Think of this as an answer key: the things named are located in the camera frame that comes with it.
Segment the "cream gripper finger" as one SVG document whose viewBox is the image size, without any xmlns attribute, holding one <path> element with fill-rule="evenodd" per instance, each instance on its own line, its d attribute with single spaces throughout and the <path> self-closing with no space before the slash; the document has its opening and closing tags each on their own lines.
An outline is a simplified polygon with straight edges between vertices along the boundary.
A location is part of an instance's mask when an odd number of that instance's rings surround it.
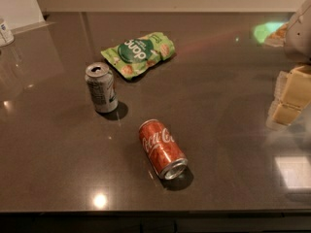
<svg viewBox="0 0 311 233">
<path fill-rule="evenodd" d="M 311 103 L 311 66 L 298 65 L 277 77 L 274 100 L 268 111 L 266 126 L 283 130 L 290 126 Z"/>
</svg>

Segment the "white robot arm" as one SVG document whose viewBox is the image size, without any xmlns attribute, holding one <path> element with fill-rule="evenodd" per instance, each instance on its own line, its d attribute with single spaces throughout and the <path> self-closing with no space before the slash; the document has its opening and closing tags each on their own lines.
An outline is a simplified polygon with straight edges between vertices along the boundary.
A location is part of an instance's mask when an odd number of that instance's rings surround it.
<svg viewBox="0 0 311 233">
<path fill-rule="evenodd" d="M 305 0 L 282 29 L 285 54 L 296 66 L 277 77 L 266 120 L 273 130 L 290 126 L 311 102 L 311 0 Z"/>
</svg>

